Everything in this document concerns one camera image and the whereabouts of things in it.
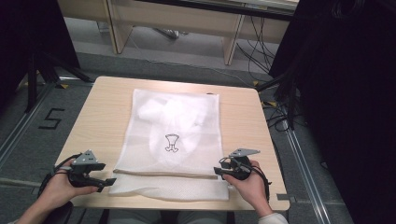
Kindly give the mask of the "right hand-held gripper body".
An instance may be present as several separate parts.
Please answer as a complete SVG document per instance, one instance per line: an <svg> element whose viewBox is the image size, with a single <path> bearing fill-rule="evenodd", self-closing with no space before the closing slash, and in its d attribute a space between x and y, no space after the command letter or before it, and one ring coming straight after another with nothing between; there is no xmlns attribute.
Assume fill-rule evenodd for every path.
<svg viewBox="0 0 396 224"><path fill-rule="evenodd" d="M228 157L219 160L220 168L232 171L231 176L238 180L245 180L252 171L248 156L258 153L260 151L257 149L238 148L230 153Z"/></svg>

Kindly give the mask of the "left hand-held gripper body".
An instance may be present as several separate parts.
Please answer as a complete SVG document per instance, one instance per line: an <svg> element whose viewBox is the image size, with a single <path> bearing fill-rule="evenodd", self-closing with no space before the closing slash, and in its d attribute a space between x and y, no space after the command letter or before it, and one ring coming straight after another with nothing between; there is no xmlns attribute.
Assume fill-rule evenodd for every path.
<svg viewBox="0 0 396 224"><path fill-rule="evenodd" d="M81 188L88 186L97 187L97 181L90 177L90 172L97 169L98 160L93 152L88 149L81 153L70 165L71 171L68 179L73 187Z"/></svg>

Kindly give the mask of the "white mesh laundry bag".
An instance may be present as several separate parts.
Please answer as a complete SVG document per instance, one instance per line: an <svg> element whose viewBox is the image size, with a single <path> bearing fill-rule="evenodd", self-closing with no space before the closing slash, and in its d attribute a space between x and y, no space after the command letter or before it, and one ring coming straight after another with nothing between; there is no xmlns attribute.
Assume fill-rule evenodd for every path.
<svg viewBox="0 0 396 224"><path fill-rule="evenodd" d="M228 184L214 172L223 158L222 145L220 155L205 154L199 161L188 157L179 163L160 162L149 152L149 126L138 121L135 112L152 93L172 92L134 90L132 116L113 170L116 182L109 192L170 201L227 201Z"/></svg>

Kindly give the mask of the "person's right hand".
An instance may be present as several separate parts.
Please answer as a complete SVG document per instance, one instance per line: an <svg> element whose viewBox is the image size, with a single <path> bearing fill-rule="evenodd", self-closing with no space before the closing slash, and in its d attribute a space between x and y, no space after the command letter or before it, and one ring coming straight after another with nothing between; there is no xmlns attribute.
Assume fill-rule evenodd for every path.
<svg viewBox="0 0 396 224"><path fill-rule="evenodd" d="M251 164L254 171L247 179L238 180L233 177L226 181L238 190L242 198L254 208L257 215L274 212L266 198L264 181L259 175L261 167L257 161L251 161Z"/></svg>

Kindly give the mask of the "person's left hand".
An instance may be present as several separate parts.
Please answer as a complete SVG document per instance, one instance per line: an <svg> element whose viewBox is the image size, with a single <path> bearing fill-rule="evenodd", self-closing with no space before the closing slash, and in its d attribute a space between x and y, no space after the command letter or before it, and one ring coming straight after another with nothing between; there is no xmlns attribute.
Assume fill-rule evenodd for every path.
<svg viewBox="0 0 396 224"><path fill-rule="evenodd" d="M94 186L73 187L68 179L68 171L60 168L50 179L35 204L39 213L44 216L77 196L91 194L97 190L98 188Z"/></svg>

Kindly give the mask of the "person's grey pants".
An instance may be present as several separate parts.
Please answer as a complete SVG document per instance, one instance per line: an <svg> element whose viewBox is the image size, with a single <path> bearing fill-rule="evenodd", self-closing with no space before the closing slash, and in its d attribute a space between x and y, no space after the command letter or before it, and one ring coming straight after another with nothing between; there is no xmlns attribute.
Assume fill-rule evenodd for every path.
<svg viewBox="0 0 396 224"><path fill-rule="evenodd" d="M180 211L166 216L157 210L110 210L106 224L227 224L227 213Z"/></svg>

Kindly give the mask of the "black chair part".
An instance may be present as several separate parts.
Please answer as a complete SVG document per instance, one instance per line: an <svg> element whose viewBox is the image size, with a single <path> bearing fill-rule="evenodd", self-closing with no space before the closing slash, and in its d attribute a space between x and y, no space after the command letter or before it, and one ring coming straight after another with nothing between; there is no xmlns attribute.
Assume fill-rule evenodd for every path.
<svg viewBox="0 0 396 224"><path fill-rule="evenodd" d="M74 205L71 202L54 209L42 224L67 224L73 212Z"/></svg>

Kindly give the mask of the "white garment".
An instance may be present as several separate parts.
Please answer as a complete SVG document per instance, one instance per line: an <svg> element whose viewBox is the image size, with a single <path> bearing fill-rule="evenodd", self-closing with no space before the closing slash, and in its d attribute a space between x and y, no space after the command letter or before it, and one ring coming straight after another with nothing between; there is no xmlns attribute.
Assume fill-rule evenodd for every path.
<svg viewBox="0 0 396 224"><path fill-rule="evenodd" d="M220 155L219 97L214 94L152 93L135 112L148 125L148 149L160 162Z"/></svg>

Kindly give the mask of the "black metal stand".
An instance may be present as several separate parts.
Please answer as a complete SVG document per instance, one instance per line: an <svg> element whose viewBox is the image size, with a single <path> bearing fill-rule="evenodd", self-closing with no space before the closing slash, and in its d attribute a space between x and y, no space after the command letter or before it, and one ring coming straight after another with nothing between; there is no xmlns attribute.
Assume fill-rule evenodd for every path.
<svg viewBox="0 0 396 224"><path fill-rule="evenodd" d="M292 72L285 72L278 77L274 77L272 80L267 81L255 88L257 92L264 91L270 87L277 84L276 92L274 96L278 102L286 103L288 106L286 114L286 121L288 123L289 129L294 130L294 109L296 104L296 91L297 87L295 84L295 77Z"/></svg>

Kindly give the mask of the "black tripod stand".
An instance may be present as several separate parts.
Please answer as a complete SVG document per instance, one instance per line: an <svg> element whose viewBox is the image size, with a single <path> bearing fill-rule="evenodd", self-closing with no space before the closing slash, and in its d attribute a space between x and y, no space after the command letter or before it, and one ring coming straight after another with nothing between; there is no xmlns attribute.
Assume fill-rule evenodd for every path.
<svg viewBox="0 0 396 224"><path fill-rule="evenodd" d="M29 113L37 102L37 74L44 78L46 83L57 84L60 81L59 75L55 71L55 67L60 66L65 71L72 74L77 79L84 82L93 83L93 79L80 72L76 67L68 64L66 61L45 51L38 51L31 54L28 58L28 101L25 109Z"/></svg>

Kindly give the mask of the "black curtain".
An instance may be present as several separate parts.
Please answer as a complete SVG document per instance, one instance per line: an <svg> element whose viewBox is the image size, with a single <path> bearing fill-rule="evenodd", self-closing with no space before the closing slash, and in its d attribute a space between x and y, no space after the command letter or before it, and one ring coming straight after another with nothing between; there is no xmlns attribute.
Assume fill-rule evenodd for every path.
<svg viewBox="0 0 396 224"><path fill-rule="evenodd" d="M58 0L0 0L0 110L39 51L80 68Z"/></svg>
<svg viewBox="0 0 396 224"><path fill-rule="evenodd" d="M355 224L396 224L396 0L300 0L272 77L293 88Z"/></svg>

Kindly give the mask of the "grey power strip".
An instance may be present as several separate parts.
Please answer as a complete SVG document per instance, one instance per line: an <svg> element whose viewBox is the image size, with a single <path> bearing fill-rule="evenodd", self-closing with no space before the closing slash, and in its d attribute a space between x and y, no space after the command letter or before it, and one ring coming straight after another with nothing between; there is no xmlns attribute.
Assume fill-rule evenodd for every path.
<svg viewBox="0 0 396 224"><path fill-rule="evenodd" d="M178 39L181 35L186 35L186 32L180 32L177 30L170 30L170 29L159 29L159 28L154 28L154 31L158 32L159 34L171 39L171 40L176 40Z"/></svg>

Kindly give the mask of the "light wooden desk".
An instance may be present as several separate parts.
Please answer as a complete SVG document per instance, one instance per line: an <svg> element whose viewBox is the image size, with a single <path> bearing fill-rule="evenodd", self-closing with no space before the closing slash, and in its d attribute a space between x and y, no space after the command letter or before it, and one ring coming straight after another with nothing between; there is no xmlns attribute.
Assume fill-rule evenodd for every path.
<svg viewBox="0 0 396 224"><path fill-rule="evenodd" d="M136 26L216 35L224 63L239 39L280 43L300 0L57 0L64 16L109 25L113 52L122 53Z"/></svg>

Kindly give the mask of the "metal floor rail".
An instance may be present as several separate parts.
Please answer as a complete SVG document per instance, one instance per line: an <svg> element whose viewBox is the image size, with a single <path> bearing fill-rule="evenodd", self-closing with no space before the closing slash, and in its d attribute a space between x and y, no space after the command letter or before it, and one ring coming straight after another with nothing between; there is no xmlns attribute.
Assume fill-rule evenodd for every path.
<svg viewBox="0 0 396 224"><path fill-rule="evenodd" d="M54 88L54 83L46 84L44 86L42 91L37 96L35 105L28 112L25 112L23 114L19 122L16 124L15 128L8 135L6 140L0 145L0 169L6 163L8 157L10 156L16 145L21 141L21 138L35 119L44 101Z"/></svg>
<svg viewBox="0 0 396 224"><path fill-rule="evenodd" d="M298 141L295 131L291 128L287 121L282 122L282 126L286 130L286 135L290 143L290 147L294 158L296 160L298 169L304 181L304 185L307 191L307 195L312 204L313 210L318 220L318 224L332 224L327 207L323 202L320 193L318 192L318 187L314 178L309 170L308 164L304 157L304 153Z"/></svg>

